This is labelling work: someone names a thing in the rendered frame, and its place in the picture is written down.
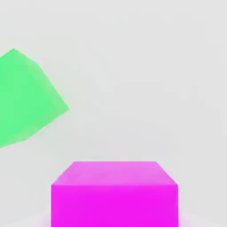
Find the small green cube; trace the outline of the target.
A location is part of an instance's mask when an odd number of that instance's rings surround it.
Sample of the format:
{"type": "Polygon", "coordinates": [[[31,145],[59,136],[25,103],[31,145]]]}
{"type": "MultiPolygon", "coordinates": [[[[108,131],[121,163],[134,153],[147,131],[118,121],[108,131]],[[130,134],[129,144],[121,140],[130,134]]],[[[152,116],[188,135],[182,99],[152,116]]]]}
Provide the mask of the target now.
{"type": "Polygon", "coordinates": [[[0,148],[28,139],[68,109],[36,62],[16,49],[0,57],[0,148]]]}

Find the small magenta cube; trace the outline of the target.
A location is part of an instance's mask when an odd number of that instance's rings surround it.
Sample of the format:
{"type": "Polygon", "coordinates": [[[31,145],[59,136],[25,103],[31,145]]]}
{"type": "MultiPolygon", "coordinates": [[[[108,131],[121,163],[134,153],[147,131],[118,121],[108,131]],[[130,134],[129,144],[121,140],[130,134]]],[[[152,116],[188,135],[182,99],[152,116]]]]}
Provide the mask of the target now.
{"type": "Polygon", "coordinates": [[[51,227],[179,227],[177,183],[155,161],[76,161],[51,185],[51,227]]]}

